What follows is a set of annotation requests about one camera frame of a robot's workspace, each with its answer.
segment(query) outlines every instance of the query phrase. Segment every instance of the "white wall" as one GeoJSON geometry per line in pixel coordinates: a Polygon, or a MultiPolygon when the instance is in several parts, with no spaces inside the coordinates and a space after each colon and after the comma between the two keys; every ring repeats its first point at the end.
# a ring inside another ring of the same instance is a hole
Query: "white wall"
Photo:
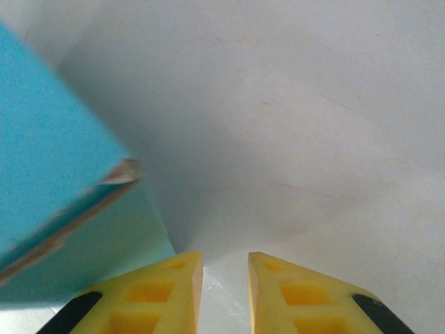
{"type": "Polygon", "coordinates": [[[247,253],[445,333],[445,3],[0,1],[145,162],[201,333],[248,333],[247,253]]]}

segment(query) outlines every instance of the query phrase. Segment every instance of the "white surface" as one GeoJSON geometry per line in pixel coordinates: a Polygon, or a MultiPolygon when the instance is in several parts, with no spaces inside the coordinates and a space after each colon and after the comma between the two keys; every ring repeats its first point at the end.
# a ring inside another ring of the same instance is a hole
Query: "white surface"
{"type": "MultiPolygon", "coordinates": [[[[249,333],[250,251],[445,333],[443,1],[0,10],[145,161],[177,250],[204,251],[200,333],[249,333]]],[[[32,333],[30,314],[3,313],[0,332],[32,333]]]]}

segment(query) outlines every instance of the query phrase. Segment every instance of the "square hole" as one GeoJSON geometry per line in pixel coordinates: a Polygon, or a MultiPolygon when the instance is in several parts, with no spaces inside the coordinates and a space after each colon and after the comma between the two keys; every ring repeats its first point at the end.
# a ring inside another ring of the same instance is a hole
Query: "square hole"
{"type": "Polygon", "coordinates": [[[298,334],[352,334],[343,317],[301,317],[295,320],[298,334]]]}
{"type": "Polygon", "coordinates": [[[140,303],[162,303],[168,300],[174,286],[173,282],[136,283],[130,287],[125,300],[140,303]]]}
{"type": "Polygon", "coordinates": [[[277,263],[266,262],[266,268],[272,271],[282,271],[284,268],[277,263]]]}
{"type": "Polygon", "coordinates": [[[186,266],[187,262],[185,260],[176,261],[168,265],[171,269],[182,269],[186,266]]]}
{"type": "Polygon", "coordinates": [[[314,283],[284,283],[280,289],[287,305],[332,304],[326,290],[314,283]]]}
{"type": "Polygon", "coordinates": [[[114,312],[101,334],[152,334],[158,321],[158,315],[114,312]]]}

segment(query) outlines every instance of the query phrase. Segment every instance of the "blue box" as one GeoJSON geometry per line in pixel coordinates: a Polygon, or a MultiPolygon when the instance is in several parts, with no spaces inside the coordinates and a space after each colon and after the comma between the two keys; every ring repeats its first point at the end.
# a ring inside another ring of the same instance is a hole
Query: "blue box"
{"type": "Polygon", "coordinates": [[[0,303],[174,254],[138,162],[0,25],[0,303]]]}

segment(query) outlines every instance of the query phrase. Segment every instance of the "torn cardboard edge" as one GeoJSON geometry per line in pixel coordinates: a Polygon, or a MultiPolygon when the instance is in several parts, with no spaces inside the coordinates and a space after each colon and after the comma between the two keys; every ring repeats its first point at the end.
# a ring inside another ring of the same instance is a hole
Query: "torn cardboard edge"
{"type": "Polygon", "coordinates": [[[25,250],[23,250],[19,249],[21,246],[19,245],[10,251],[11,253],[20,254],[15,256],[15,260],[10,262],[10,264],[0,269],[0,286],[5,285],[9,279],[20,271],[25,270],[43,257],[60,248],[71,233],[82,226],[89,218],[100,213],[100,211],[115,202],[142,177],[143,170],[137,160],[130,158],[123,160],[100,184],[90,189],[88,193],[80,196],[66,208],[54,214],[47,223],[34,231],[26,240],[30,246],[25,245],[25,250]],[[93,195],[94,191],[101,186],[109,189],[103,194],[99,192],[99,197],[95,197],[93,195]],[[86,196],[92,196],[91,203],[89,203],[84,210],[77,211],[76,206],[84,200],[86,196]],[[39,234],[45,232],[47,229],[54,230],[46,237],[39,237],[39,234]]]}

